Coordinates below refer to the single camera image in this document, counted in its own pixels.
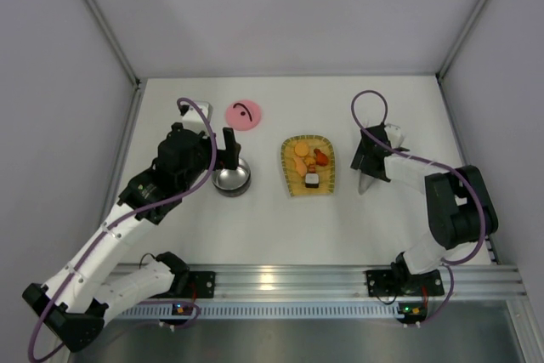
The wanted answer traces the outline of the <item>black white sushi toy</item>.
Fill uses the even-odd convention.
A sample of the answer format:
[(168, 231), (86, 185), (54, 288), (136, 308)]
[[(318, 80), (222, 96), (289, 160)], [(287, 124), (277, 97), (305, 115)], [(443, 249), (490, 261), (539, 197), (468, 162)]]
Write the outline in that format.
[(307, 189), (317, 189), (320, 186), (320, 175), (318, 173), (307, 173), (304, 177), (304, 185)]

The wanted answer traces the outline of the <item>red toy chicken drumstick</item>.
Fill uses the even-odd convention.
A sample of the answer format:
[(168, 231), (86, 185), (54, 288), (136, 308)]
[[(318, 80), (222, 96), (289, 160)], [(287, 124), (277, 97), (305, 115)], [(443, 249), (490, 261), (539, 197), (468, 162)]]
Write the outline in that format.
[(329, 157), (317, 148), (314, 149), (314, 158), (316, 165), (320, 167), (326, 167), (330, 162)]

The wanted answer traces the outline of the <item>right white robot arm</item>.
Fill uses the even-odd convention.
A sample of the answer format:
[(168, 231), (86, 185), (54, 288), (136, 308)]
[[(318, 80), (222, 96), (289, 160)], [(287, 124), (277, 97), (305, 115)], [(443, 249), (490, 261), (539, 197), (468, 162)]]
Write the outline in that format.
[(428, 231), (388, 269), (365, 273), (370, 297), (387, 303), (399, 297), (444, 295), (439, 265), (446, 254), (471, 242), (482, 247), (485, 237), (498, 228), (496, 210), (477, 167), (450, 168), (418, 160), (403, 147), (403, 140), (396, 126), (381, 123), (363, 128), (350, 165), (360, 174), (360, 194), (378, 180), (395, 181), (423, 194), (426, 201)]

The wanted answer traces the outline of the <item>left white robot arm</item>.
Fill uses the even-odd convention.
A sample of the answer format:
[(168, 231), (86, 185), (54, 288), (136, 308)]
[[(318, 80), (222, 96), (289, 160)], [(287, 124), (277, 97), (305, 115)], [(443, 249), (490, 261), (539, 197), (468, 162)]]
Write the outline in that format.
[(123, 256), (183, 198), (220, 169), (234, 170), (241, 145), (224, 128), (220, 150), (210, 128), (196, 133), (180, 122), (158, 145), (150, 167), (132, 177), (106, 220), (77, 255), (43, 284), (31, 283), (22, 298), (72, 353), (85, 349), (120, 313), (148, 298), (188, 292), (190, 268), (171, 252), (110, 284), (105, 279)]

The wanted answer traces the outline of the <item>round orange cracker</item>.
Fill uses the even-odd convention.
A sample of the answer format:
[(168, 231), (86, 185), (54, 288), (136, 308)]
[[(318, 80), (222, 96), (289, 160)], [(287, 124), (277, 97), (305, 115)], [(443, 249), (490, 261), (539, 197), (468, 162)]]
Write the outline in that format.
[(294, 153), (299, 157), (306, 157), (309, 154), (309, 145), (305, 141), (299, 141), (294, 146)]

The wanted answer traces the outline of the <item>salmon toy slice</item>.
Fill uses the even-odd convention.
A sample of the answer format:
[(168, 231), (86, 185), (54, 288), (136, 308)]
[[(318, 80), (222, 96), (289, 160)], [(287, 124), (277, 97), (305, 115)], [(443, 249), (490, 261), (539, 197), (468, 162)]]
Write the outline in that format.
[(304, 177), (308, 172), (308, 169), (304, 160), (299, 156), (294, 156), (293, 161), (294, 161), (294, 166), (295, 166), (295, 170), (297, 174), (300, 177)]

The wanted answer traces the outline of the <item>silver metal tongs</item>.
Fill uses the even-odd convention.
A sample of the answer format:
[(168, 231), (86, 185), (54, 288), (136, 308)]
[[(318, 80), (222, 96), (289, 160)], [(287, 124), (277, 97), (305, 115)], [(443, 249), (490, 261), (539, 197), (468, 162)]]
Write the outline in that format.
[(368, 169), (367, 151), (370, 148), (371, 141), (365, 136), (363, 132), (360, 132), (360, 143), (357, 148), (357, 169), (360, 171), (358, 192), (363, 195), (370, 186), (374, 183), (375, 179), (366, 173)]

